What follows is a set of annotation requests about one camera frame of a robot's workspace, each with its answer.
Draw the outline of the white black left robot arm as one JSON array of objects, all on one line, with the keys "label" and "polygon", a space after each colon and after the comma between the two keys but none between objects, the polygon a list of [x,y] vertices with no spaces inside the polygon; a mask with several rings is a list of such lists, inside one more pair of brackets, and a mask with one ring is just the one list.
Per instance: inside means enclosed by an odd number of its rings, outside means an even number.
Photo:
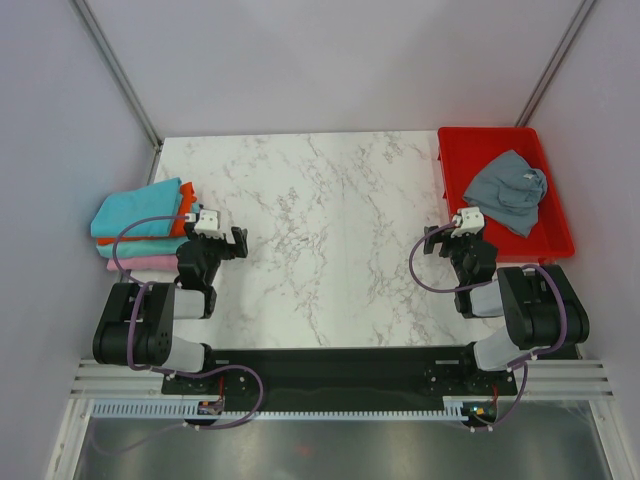
[{"label": "white black left robot arm", "polygon": [[94,360],[136,371],[175,372],[198,393],[215,389],[220,371],[206,360],[210,347],[176,336],[174,322],[212,315],[213,282],[221,264],[248,256],[248,231],[232,227],[231,234],[228,241],[192,228],[177,249],[174,281],[115,284],[93,337]]}]

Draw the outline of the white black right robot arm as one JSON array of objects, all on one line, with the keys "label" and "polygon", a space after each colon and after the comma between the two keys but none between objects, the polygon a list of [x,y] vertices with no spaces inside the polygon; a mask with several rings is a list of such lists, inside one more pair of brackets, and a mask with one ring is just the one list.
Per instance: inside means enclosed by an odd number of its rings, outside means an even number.
[{"label": "white black right robot arm", "polygon": [[423,253],[436,246],[450,261],[458,285],[454,295],[458,313],[467,319],[504,319],[494,334],[473,343],[472,360],[458,368],[458,381],[467,392],[483,392],[494,371],[514,370],[529,361],[586,341],[589,319],[558,265],[497,266],[498,248],[481,231],[455,237],[454,228],[430,226],[418,243]]}]

